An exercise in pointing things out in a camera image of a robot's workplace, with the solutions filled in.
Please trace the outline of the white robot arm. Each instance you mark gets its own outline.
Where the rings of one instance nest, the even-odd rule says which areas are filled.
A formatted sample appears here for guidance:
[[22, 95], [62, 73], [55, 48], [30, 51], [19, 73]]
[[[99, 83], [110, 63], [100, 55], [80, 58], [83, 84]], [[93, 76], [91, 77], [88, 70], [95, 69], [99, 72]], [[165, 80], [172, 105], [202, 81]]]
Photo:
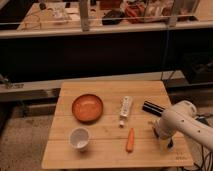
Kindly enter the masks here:
[[213, 128], [194, 119], [196, 114], [194, 104], [180, 101], [162, 112], [154, 130], [160, 139], [169, 139], [179, 131], [213, 152]]

